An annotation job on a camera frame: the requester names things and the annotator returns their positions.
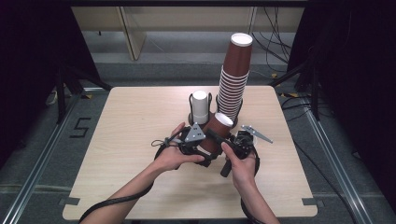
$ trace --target person's left hand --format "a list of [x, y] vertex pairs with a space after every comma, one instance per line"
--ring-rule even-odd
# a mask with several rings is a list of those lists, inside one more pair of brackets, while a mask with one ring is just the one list
[[[172, 131], [171, 136], [183, 129], [184, 126], [185, 122], [180, 123]], [[164, 171], [170, 171], [175, 170], [184, 162], [198, 162], [204, 159], [205, 158], [200, 155], [184, 155], [178, 147], [167, 147], [154, 162], [160, 165]]]

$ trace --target forearm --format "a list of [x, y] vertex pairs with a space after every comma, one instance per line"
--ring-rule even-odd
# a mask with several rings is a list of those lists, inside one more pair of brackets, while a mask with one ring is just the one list
[[[139, 193], [149, 187], [161, 173], [163, 173], [163, 169], [153, 162], [121, 189], [111, 195], [109, 199], [121, 198]], [[81, 223], [122, 223], [137, 200], [138, 199], [126, 203], [111, 204], [99, 208], [89, 214]]]
[[279, 223], [270, 206], [257, 189], [254, 181], [237, 186], [236, 188], [252, 216], [266, 224]]

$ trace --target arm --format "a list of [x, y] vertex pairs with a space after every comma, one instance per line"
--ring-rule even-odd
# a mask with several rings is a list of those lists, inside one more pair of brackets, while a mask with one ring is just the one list
[[261, 222], [267, 224], [279, 223], [256, 186], [254, 154], [250, 153], [244, 160], [239, 160], [227, 144], [222, 143], [221, 147], [232, 164], [233, 185], [241, 195], [249, 213]]
[[[184, 122], [180, 123], [172, 131], [172, 135], [181, 130], [184, 125]], [[183, 155], [177, 147], [168, 147], [146, 169], [111, 195], [109, 199], [125, 197], [141, 192], [163, 172], [174, 170], [184, 162], [198, 162], [203, 160], [204, 157], [202, 156], [186, 156]], [[137, 203], [137, 200], [138, 199], [126, 203], [111, 204], [110, 206], [99, 208], [90, 213], [81, 223], [121, 223]]]

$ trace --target gray floor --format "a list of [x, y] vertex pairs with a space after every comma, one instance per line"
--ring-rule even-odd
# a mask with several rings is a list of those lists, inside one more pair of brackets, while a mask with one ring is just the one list
[[[227, 49], [230, 33], [149, 33], [138, 61], [132, 62], [122, 33], [84, 33], [99, 74], [103, 81], [114, 86], [153, 85], [218, 85], [219, 71]], [[284, 42], [292, 44], [293, 34], [282, 34]], [[273, 46], [276, 53], [280, 48]], [[268, 57], [257, 45], [252, 55], [251, 74], [248, 85], [266, 85], [272, 74], [282, 75], [286, 65], [274, 57]], [[296, 78], [276, 87], [276, 92], [294, 92]], [[83, 82], [85, 87], [93, 87]], [[90, 143], [107, 92], [96, 92], [92, 98], [77, 101], [64, 130], [50, 155], [48, 164], [39, 178], [30, 200], [24, 207], [19, 223], [76, 223], [62, 218], [64, 206], [61, 200], [67, 198], [85, 151]], [[279, 96], [279, 102], [288, 97]], [[396, 223], [396, 216], [390, 209], [364, 164], [354, 157], [342, 127], [336, 116], [326, 105], [325, 96], [320, 98], [320, 124], [332, 142], [348, 177], [362, 198], [373, 223]], [[285, 106], [300, 104], [292, 99]], [[304, 152], [312, 158], [323, 174], [343, 197], [341, 185], [325, 156], [322, 145], [309, 122], [306, 108], [294, 107], [284, 110], [291, 135]], [[81, 124], [89, 127], [84, 138], [70, 138], [81, 134], [75, 130], [80, 118]], [[0, 171], [0, 218], [3, 219], [27, 179], [41, 151], [55, 128], [57, 108], [50, 105], [36, 122], [25, 139], [27, 146], [16, 150]], [[334, 190], [325, 181], [312, 162], [298, 150], [310, 188], [318, 202], [315, 217], [281, 217], [282, 223], [353, 223], [346, 207]]]

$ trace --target hand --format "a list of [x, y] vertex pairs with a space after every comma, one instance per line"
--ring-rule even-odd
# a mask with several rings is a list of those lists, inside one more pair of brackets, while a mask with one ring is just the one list
[[[184, 122], [180, 123], [172, 131], [171, 136], [183, 129], [184, 126]], [[156, 162], [163, 171], [170, 171], [175, 170], [184, 162], [198, 162], [203, 161], [204, 159], [205, 158], [200, 155], [184, 155], [178, 147], [167, 147], [154, 162]]]
[[233, 171], [233, 184], [237, 189], [242, 188], [245, 184], [254, 182], [256, 159], [253, 152], [243, 160], [239, 160], [233, 153], [233, 149], [226, 143], [221, 143], [221, 147], [227, 156], [227, 160], [231, 161]]

